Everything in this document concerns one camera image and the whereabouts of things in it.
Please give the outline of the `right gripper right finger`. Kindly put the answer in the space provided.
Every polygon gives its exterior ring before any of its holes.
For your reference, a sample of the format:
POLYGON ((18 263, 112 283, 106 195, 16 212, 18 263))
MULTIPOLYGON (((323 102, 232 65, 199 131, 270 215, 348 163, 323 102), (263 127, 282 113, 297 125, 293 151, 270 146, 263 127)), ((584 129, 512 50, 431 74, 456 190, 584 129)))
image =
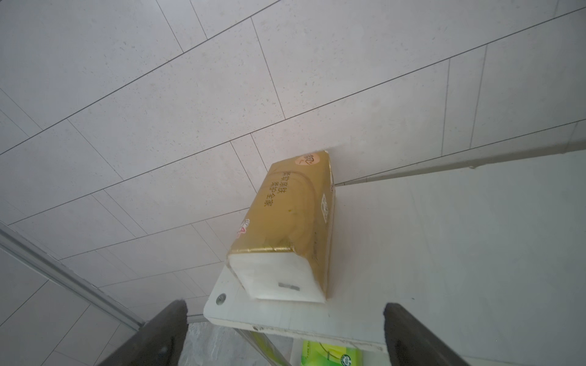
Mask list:
POLYGON ((391 365, 468 366, 462 357, 399 303, 387 303, 383 314, 391 365))

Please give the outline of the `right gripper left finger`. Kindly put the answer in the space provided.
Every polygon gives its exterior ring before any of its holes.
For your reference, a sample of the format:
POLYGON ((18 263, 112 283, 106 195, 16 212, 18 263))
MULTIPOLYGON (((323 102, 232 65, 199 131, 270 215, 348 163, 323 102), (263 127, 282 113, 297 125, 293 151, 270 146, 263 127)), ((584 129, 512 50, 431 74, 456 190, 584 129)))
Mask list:
POLYGON ((184 300, 174 300, 99 365, 177 365, 189 329, 187 312, 184 300))

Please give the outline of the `green tissue pack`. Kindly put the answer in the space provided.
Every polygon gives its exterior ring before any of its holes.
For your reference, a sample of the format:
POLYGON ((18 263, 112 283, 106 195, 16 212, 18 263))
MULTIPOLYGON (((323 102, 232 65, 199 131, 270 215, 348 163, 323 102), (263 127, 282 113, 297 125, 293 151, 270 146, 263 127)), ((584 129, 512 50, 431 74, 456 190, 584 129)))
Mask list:
POLYGON ((361 366, 363 354, 358 349, 303 341, 301 366, 361 366))

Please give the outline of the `gold tissue pack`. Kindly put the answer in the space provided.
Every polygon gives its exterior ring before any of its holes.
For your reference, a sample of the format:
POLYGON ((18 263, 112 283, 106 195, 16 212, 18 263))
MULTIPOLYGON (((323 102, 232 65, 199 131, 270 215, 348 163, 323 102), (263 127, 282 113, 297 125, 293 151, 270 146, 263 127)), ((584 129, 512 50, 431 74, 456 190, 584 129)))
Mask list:
POLYGON ((227 254, 251 298, 326 302, 334 207, 327 151, 271 165, 227 254))

